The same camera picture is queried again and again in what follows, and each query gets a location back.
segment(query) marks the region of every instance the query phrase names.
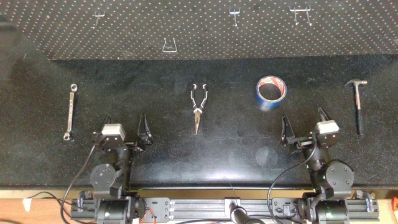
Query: roll of blue tape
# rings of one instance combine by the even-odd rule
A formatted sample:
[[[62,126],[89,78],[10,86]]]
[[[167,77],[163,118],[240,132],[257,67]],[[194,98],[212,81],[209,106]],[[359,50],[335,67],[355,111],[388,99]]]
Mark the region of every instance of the roll of blue tape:
[[[280,98],[276,99],[276,100],[268,100],[265,99],[259,91],[260,86],[265,85],[265,84],[273,84],[276,87],[278,87],[278,89],[280,90]],[[280,104],[280,102],[282,102],[282,100],[285,98],[286,96],[286,84],[283,80],[281,80],[278,77],[275,76],[266,76],[266,77],[262,77],[259,82],[257,83],[256,86],[256,98],[257,101],[261,104],[261,106],[265,106],[265,107],[275,107],[278,106]]]

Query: black tabletop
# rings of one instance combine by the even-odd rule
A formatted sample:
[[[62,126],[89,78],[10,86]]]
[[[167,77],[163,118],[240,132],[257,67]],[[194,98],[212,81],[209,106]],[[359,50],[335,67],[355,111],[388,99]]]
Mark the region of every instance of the black tabletop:
[[[303,160],[280,146],[282,114],[296,136],[318,122],[321,106],[340,127],[329,152],[355,171],[355,187],[398,187],[397,59],[391,55],[239,60],[49,61],[31,50],[11,57],[0,82],[0,187],[64,189],[91,147],[91,134],[109,113],[134,139],[145,112],[154,145],[136,156],[131,185],[137,189],[266,188],[285,169]],[[261,111],[255,86],[266,75],[286,82],[280,106]],[[356,134],[352,79],[359,88],[366,135]],[[73,141],[67,128],[70,85],[78,85]],[[190,102],[192,84],[207,84],[208,101],[198,134]],[[90,186],[99,151],[76,187]],[[278,187],[309,188],[300,167]]]

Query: pegboard hook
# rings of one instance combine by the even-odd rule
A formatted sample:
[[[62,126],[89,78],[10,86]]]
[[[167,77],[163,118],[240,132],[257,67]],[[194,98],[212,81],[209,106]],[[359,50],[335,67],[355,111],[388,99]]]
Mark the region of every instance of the pegboard hook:
[[[177,44],[175,44],[175,39],[174,39],[174,37],[173,37],[173,41],[174,41],[174,48],[175,48],[175,50],[164,50],[164,48],[166,47],[166,43],[167,43],[166,37],[165,37],[165,38],[164,38],[164,45],[163,45],[163,48],[162,48],[162,52],[164,52],[164,53],[175,53],[175,52],[177,52]]]
[[[296,25],[298,24],[298,22],[297,22],[297,12],[306,12],[307,13],[307,19],[308,19],[308,24],[310,25],[310,26],[312,26],[312,23],[311,23],[311,21],[310,21],[310,13],[309,13],[309,11],[311,11],[311,7],[309,6],[309,7],[306,7],[305,9],[296,9],[296,7],[294,7],[293,9],[291,9],[290,7],[289,7],[289,11],[290,12],[294,12],[294,21],[296,22]]]
[[[97,20],[95,22],[95,26],[93,27],[95,29],[95,27],[97,27],[98,25],[98,20],[100,19],[100,17],[104,17],[105,16],[105,12],[96,12],[93,16],[97,17]]]
[[[229,9],[229,14],[234,15],[234,20],[235,20],[235,27],[238,26],[238,23],[236,22],[236,15],[238,15],[239,13],[241,13],[241,8],[239,8],[238,10],[231,10]]]

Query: hammer handle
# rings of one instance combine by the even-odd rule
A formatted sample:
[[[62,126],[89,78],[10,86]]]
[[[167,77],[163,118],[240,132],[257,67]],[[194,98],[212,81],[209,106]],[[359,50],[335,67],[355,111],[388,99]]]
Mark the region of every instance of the hammer handle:
[[[358,134],[360,137],[363,137],[364,134],[364,119],[362,116],[361,109],[356,110],[356,122],[358,123]]]

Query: black and white pliers handle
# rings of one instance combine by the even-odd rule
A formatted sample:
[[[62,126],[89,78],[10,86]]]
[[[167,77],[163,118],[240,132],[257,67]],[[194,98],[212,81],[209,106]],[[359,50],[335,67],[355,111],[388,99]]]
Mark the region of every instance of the black and white pliers handle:
[[[207,102],[207,88],[206,88],[206,84],[203,85],[203,89],[204,89],[204,91],[205,91],[205,94],[204,94],[204,96],[203,96],[203,100],[202,100],[202,102],[200,103],[199,107],[198,107],[197,103],[195,102],[195,90],[196,90],[196,89],[197,89],[196,84],[193,84],[192,90],[191,90],[191,101],[192,101],[192,105],[193,105],[193,106],[192,106],[192,107],[193,107],[193,112],[194,112],[194,113],[196,113],[196,112],[202,113],[202,112],[203,112],[203,109],[204,109],[205,106],[206,106],[206,102]]]

